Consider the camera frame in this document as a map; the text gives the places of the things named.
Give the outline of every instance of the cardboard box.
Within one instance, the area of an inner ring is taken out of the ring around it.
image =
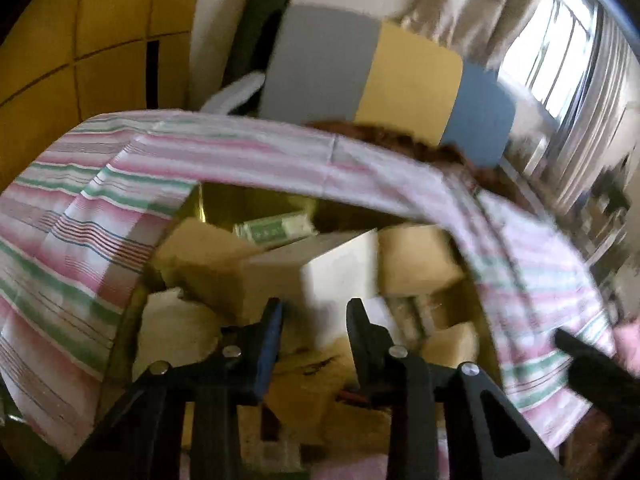
[[[388,227],[380,231],[378,239],[383,296],[431,294],[465,276],[453,259],[446,232],[438,226]]]
[[[187,218],[158,247],[151,263],[167,287],[180,286],[235,323],[242,305],[238,262],[261,252],[233,233]]]
[[[375,230],[328,233],[245,259],[243,322],[257,322],[269,298],[289,303],[280,351],[322,349],[346,334],[351,298],[376,295]]]

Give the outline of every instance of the metal bolt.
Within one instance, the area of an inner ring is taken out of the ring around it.
[[[462,366],[460,369],[462,370],[462,373],[465,375],[474,376],[480,373],[480,368],[478,368],[478,365],[475,363],[462,363]]]
[[[156,361],[149,365],[149,372],[152,375],[164,375],[169,371],[171,365],[167,361]]]
[[[395,359],[404,359],[409,355],[409,351],[400,345],[394,345],[389,349],[389,355]]]
[[[242,355],[242,350],[240,349],[239,346],[229,345],[229,346],[225,346],[222,349],[222,355],[227,359],[233,359],[233,358],[240,357]]]

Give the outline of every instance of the yellow cushion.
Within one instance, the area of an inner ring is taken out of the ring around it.
[[[458,54],[383,22],[355,121],[408,130],[437,146],[461,79]]]

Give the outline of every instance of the curtain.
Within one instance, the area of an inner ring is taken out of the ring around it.
[[[402,26],[497,70],[540,0],[417,0]]]
[[[552,170],[560,213],[591,187],[604,167],[604,154],[625,106],[622,89],[629,59],[630,47],[622,31],[605,13],[591,83]]]
[[[556,134],[551,137],[549,146],[546,149],[546,160],[551,164],[558,159],[558,156],[562,151],[562,147],[566,143],[566,140],[571,133],[571,129],[574,126],[575,120],[578,117],[578,111],[584,102],[587,89],[593,80],[593,73],[596,68],[596,59],[598,59],[598,52],[600,51],[600,40],[602,39],[603,19],[604,13],[602,12],[602,7],[600,7],[600,10],[596,11],[596,29],[593,35],[593,45],[591,46],[588,69],[582,76],[582,79],[580,79],[578,88],[575,89],[574,96],[572,97],[569,108],[564,115],[562,124],[560,124],[560,128],[558,128]]]

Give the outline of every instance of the striped cloth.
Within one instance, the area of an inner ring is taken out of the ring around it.
[[[181,111],[97,116],[0,196],[0,371],[65,456],[88,436],[123,308],[199,181],[287,190],[449,230],[474,274],[505,391],[550,447],[588,405],[565,388],[564,326],[609,354],[588,270],[551,225],[452,175],[315,130]]]

